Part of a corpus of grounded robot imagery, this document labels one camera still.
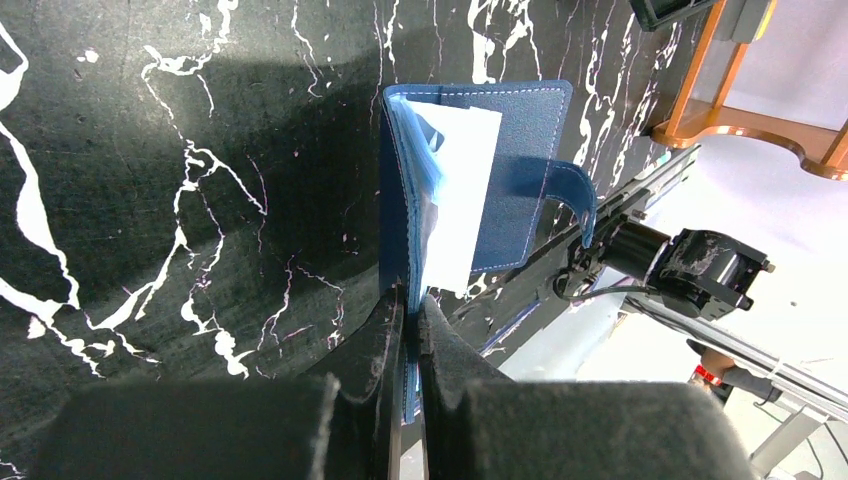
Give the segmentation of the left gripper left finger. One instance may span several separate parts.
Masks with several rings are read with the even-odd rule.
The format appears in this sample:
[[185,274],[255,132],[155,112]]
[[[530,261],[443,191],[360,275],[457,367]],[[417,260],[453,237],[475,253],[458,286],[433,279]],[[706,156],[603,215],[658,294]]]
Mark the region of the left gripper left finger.
[[32,477],[395,479],[405,317],[396,284],[300,375],[84,390],[53,422]]

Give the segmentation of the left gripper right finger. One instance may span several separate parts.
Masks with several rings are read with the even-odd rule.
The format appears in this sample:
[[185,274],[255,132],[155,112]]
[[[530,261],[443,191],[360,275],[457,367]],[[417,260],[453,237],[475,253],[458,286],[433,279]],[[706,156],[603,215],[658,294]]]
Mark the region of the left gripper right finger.
[[518,382],[449,324],[417,316],[430,479],[751,479],[715,400],[683,383]]

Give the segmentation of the blue leather card holder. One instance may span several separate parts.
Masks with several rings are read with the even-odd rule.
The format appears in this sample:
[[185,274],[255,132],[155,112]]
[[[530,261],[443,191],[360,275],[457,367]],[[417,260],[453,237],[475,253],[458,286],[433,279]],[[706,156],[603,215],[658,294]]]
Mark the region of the blue leather card holder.
[[523,266],[544,203],[593,240],[588,174],[558,159],[573,95],[565,80],[396,84],[380,97],[379,286],[402,285],[407,327],[432,288]]

